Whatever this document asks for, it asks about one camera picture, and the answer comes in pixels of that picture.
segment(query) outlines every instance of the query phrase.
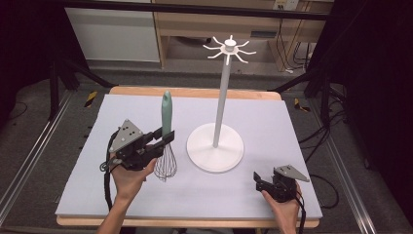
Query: gray carpet floor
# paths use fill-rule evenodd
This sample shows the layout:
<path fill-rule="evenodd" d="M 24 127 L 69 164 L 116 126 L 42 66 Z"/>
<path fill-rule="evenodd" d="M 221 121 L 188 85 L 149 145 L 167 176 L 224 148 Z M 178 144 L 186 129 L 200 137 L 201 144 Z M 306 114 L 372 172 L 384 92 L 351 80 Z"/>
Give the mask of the gray carpet floor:
<path fill-rule="evenodd" d="M 174 41 L 176 47 L 188 45 L 188 42 Z M 269 60 L 265 45 L 257 43 L 257 50 L 261 48 L 264 58 L 257 58 L 248 66 L 237 63 L 231 74 L 230 89 L 272 89 L 285 81 L 298 75 L 298 71 L 290 74 L 279 73 L 274 64 Z M 171 86 L 171 87 L 197 87 L 219 88 L 220 67 L 222 62 L 210 61 L 199 58 L 205 52 L 194 51 L 198 49 L 187 48 L 185 55 L 170 51 L 169 67 L 164 69 L 122 70 L 100 69 L 94 73 L 100 77 L 121 85 L 135 86 Z M 197 57 L 194 67 L 203 67 L 200 72 L 190 71 L 185 67 L 191 57 Z M 55 211 L 56 197 L 61 195 L 71 170 L 76 164 L 82 146 L 87 140 L 91 127 L 94 125 L 96 114 L 108 89 L 100 87 L 95 82 L 79 76 L 81 86 L 71 92 L 72 98 L 64 112 L 63 117 L 47 146 L 30 172 L 14 205 L 3 221 L 2 231 L 10 232 L 12 229 L 21 230 L 23 233 L 82 233 L 93 232 L 95 227 L 62 227 L 56 223 Z M 300 84 L 290 91 L 282 93 L 298 139 L 303 139 L 319 128 L 317 112 L 312 109 L 306 112 L 294 107 L 295 98 L 303 98 L 303 88 Z M 97 96 L 91 107 L 84 107 L 88 95 L 97 91 Z M 3 169 L 0 170 L 0 195 L 6 193 L 9 185 L 23 164 L 25 157 L 41 134 L 49 115 L 49 83 L 47 80 L 23 88 L 18 94 L 18 102 L 11 119 L 0 131 L 0 152 Z M 319 105 L 319 98 L 309 99 L 313 105 Z M 331 100 L 331 115 L 342 110 L 340 103 Z M 374 170 L 364 167 L 364 156 L 360 142 L 355 138 L 349 124 L 345 123 L 346 116 L 335 119 L 329 137 L 337 146 L 340 156 L 348 169 L 360 197 L 368 210 L 377 233 L 413 233 L 413 229 L 404 217 L 400 207 L 393 199 L 391 192 Z M 303 155 L 306 158 L 319 137 L 315 137 L 302 144 Z M 335 208 L 322 209 L 323 218 L 315 229 L 306 229 L 305 233 L 360 233 L 354 211 L 349 205 L 348 198 L 343 191 L 338 174 L 331 161 L 331 153 L 326 143 L 322 144 L 307 164 L 310 174 L 322 176 L 332 183 L 339 193 L 339 203 Z M 332 205 L 336 196 L 329 184 L 321 179 L 312 177 L 316 193 L 321 204 Z M 139 228 L 137 233 L 169 233 L 169 229 Z"/>

